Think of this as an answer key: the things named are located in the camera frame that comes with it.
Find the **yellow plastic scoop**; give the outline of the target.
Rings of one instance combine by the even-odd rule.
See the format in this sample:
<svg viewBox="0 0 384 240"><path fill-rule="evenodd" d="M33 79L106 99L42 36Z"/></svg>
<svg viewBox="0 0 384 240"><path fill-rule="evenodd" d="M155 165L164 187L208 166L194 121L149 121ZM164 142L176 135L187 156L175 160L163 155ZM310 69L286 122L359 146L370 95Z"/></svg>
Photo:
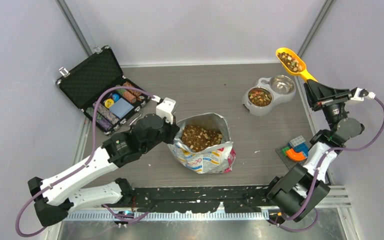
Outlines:
<svg viewBox="0 0 384 240"><path fill-rule="evenodd" d="M306 83L308 80L317 82L316 78L308 72L305 62L293 50L280 47L275 51L275 55L290 75L299 76Z"/></svg>

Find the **cat food bag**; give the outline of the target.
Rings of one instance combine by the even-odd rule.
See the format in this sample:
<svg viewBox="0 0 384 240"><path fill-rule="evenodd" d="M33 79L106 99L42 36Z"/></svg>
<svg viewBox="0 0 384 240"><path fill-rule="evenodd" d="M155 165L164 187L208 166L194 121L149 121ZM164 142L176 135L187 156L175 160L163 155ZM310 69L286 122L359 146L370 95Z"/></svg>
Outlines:
<svg viewBox="0 0 384 240"><path fill-rule="evenodd" d="M193 152L181 141L185 126L196 125L207 130L220 131L221 143L200 152ZM184 167L198 174L223 174L231 172L236 159L230 128L227 119L214 112L203 113L185 118L178 122L180 131L173 144L168 148L174 158Z"/></svg>

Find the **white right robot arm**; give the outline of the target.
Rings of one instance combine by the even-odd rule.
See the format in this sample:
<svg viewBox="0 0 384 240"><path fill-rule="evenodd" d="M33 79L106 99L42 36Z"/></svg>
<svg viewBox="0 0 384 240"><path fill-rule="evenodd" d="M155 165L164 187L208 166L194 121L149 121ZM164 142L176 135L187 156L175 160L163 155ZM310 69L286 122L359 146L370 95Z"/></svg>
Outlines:
<svg viewBox="0 0 384 240"><path fill-rule="evenodd" d="M265 192L267 202L279 207L285 220L294 222L302 220L328 195L330 187L325 181L330 163L348 140L365 129L348 116L346 102L362 102L370 94L364 88L337 89L312 79L304 84L304 90L309 107L323 112L329 128L319 130L310 140L306 163L296 164L286 175L275 177Z"/></svg>

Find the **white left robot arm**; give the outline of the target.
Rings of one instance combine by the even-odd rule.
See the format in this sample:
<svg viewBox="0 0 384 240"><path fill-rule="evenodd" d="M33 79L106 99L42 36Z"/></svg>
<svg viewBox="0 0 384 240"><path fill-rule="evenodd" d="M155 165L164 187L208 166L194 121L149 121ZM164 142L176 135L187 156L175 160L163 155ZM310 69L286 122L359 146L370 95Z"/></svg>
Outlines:
<svg viewBox="0 0 384 240"><path fill-rule="evenodd" d="M65 171L46 179L31 178L27 184L40 224L52 226L75 210L93 205L118 203L128 207L134 197L126 179L100 187L84 186L138 160L160 143L172 144L179 130L173 114L161 117L150 113L129 130L113 134L88 158Z"/></svg>

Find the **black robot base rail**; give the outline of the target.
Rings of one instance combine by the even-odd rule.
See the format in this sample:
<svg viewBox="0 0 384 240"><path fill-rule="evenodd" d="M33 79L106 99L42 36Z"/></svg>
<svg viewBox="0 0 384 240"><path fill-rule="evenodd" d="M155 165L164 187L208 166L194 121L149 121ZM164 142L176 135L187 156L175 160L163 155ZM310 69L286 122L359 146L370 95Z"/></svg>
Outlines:
<svg viewBox="0 0 384 240"><path fill-rule="evenodd" d="M149 213L256 213L269 207L267 186L138 187L116 207Z"/></svg>

